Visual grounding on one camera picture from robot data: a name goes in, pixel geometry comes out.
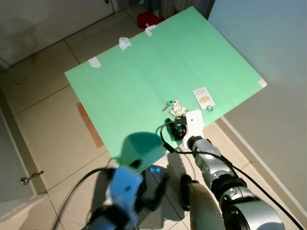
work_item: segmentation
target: red object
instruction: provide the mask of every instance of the red object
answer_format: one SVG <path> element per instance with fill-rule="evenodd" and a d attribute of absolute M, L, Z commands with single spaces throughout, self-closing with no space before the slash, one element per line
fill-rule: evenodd
<path fill-rule="evenodd" d="M 138 26 L 141 29 L 146 29 L 150 25 L 157 25 L 157 24 L 159 24 L 160 22 L 162 22 L 162 19 L 158 18 L 157 16 L 155 16 L 150 11 L 146 11 L 144 13 L 141 13 L 138 16 L 137 22 L 138 22 Z"/>

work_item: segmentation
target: keychain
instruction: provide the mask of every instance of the keychain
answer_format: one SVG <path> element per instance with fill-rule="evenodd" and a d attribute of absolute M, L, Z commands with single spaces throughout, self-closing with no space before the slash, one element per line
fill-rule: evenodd
<path fill-rule="evenodd" d="M 173 108 L 169 111 L 169 113 L 173 116 L 183 116 L 186 113 L 187 109 L 182 104 L 180 104 L 178 100 L 168 101 L 162 111 L 164 111 L 171 105 L 173 106 Z"/>

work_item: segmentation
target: paper tag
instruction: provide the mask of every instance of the paper tag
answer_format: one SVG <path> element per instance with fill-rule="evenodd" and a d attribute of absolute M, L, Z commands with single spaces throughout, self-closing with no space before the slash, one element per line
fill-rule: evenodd
<path fill-rule="evenodd" d="M 201 106 L 201 109 L 207 109 L 208 107 L 212 107 L 215 105 L 206 87 L 203 86 L 199 89 L 193 90 L 193 94 L 198 104 Z"/>
<path fill-rule="evenodd" d="M 262 86 L 262 88 L 266 87 L 268 84 L 265 82 L 264 79 L 261 79 L 260 81 L 258 81 L 258 84 Z"/>

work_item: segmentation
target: white door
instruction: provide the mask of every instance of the white door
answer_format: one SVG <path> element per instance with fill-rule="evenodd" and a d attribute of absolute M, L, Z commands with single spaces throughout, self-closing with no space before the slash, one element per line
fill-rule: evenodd
<path fill-rule="evenodd" d="M 23 185 L 22 177 L 28 176 L 19 152 L 7 128 L 2 111 L 0 110 L 0 221 L 8 214 L 36 196 L 30 182 Z"/>
<path fill-rule="evenodd" d="M 3 1 L 0 58 L 12 65 L 112 13 L 111 0 Z"/>

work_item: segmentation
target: green board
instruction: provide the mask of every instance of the green board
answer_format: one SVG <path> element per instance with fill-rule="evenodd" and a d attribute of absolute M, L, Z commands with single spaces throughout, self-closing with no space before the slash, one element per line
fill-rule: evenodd
<path fill-rule="evenodd" d="M 84 62 L 66 72 L 111 156 L 118 165 L 140 159 L 140 170 L 165 154 L 157 130 L 174 119 L 162 112 L 166 101 L 200 109 L 192 91 L 205 86 L 215 102 L 203 110 L 207 125 L 262 89 L 260 75 L 194 8 L 151 31 L 124 52 L 117 45 L 96 56 L 99 68 Z"/>

